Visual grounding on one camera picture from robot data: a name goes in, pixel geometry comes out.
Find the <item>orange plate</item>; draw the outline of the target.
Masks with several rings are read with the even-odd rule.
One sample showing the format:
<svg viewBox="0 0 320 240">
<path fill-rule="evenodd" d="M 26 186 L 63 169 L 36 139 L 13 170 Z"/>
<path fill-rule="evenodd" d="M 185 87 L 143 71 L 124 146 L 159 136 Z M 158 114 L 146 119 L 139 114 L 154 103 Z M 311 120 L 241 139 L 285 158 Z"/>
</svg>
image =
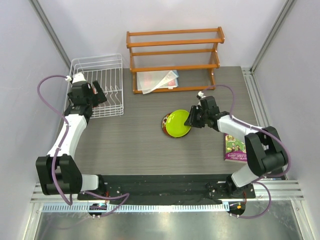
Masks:
<svg viewBox="0 0 320 240">
<path fill-rule="evenodd" d="M 95 87 L 92 87 L 94 94 L 97 94 L 97 89 Z"/>
</svg>

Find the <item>green plate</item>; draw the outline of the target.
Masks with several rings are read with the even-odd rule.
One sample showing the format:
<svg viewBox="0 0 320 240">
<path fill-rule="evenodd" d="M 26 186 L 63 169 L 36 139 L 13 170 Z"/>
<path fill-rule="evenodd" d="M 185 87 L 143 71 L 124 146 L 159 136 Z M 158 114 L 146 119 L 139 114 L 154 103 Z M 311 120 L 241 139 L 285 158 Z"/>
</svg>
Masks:
<svg viewBox="0 0 320 240">
<path fill-rule="evenodd" d="M 165 122 L 165 130 L 173 138 L 181 138 L 189 133 L 191 127 L 185 125 L 189 112 L 185 109 L 178 109 L 170 113 Z"/>
</svg>

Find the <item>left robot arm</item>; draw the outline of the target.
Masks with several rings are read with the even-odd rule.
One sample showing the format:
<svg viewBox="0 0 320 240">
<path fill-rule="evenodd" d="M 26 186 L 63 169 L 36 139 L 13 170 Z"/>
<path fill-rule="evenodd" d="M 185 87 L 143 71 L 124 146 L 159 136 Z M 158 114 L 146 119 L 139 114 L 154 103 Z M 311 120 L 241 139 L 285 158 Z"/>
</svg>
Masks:
<svg viewBox="0 0 320 240">
<path fill-rule="evenodd" d="M 85 79 L 73 79 L 67 97 L 69 105 L 62 113 L 63 126 L 56 142 L 47 155 L 38 157 L 35 163 L 40 186 L 47 196 L 89 191 L 93 198 L 100 200 L 107 192 L 103 177 L 82 174 L 74 158 L 94 107 L 107 98 L 97 81 L 88 83 Z"/>
</svg>

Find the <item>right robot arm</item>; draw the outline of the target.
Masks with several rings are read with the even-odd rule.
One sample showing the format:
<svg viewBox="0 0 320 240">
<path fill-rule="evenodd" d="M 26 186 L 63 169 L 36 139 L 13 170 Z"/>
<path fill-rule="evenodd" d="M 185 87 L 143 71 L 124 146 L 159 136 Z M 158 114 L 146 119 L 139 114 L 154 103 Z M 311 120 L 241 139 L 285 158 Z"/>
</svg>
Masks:
<svg viewBox="0 0 320 240">
<path fill-rule="evenodd" d="M 185 126 L 209 127 L 235 137 L 246 147 L 246 164 L 225 180 L 225 190 L 230 197 L 238 197 L 249 184 L 263 177 L 280 178 L 286 174 L 290 156 L 274 127 L 255 126 L 220 111 L 213 96 L 203 96 L 200 92 L 197 98 L 199 103 L 191 107 Z"/>
</svg>

